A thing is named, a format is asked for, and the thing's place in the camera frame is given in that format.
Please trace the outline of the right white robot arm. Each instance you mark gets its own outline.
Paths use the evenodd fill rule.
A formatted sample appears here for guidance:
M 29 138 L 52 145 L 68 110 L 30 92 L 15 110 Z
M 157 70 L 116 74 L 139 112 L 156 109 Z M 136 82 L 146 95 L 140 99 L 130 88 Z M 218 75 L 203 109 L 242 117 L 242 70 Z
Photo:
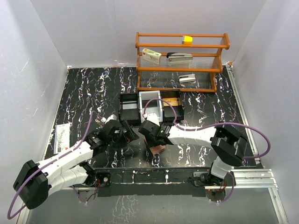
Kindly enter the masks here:
M 219 125 L 205 129 L 182 128 L 165 123 L 157 125 L 144 121 L 138 129 L 149 148 L 165 145 L 190 144 L 212 148 L 217 158 L 209 172 L 195 176 L 199 184 L 221 185 L 225 176 L 234 167 L 240 167 L 247 148 L 248 138 L 232 125 Z

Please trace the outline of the pink leather card holder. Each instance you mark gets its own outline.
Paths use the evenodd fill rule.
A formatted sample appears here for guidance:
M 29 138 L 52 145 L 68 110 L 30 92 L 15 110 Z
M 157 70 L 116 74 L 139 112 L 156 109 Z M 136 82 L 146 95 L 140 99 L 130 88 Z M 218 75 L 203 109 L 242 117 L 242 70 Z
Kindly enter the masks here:
M 144 139 L 144 142 L 145 142 L 148 150 L 152 153 L 152 155 L 159 154 L 165 150 L 165 146 L 163 146 L 163 145 L 150 147 L 149 144 L 147 143 L 146 139 Z

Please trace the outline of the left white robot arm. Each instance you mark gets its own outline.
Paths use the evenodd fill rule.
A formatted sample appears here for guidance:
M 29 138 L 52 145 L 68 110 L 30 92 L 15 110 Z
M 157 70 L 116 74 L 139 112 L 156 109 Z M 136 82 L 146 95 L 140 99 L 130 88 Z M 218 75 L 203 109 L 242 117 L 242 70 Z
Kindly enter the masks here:
M 24 163 L 13 188 L 28 209 L 35 209 L 57 191 L 76 184 L 92 184 L 95 174 L 87 161 L 109 149 L 122 149 L 137 139 L 139 136 L 127 121 L 110 120 L 66 151 L 40 162 Z

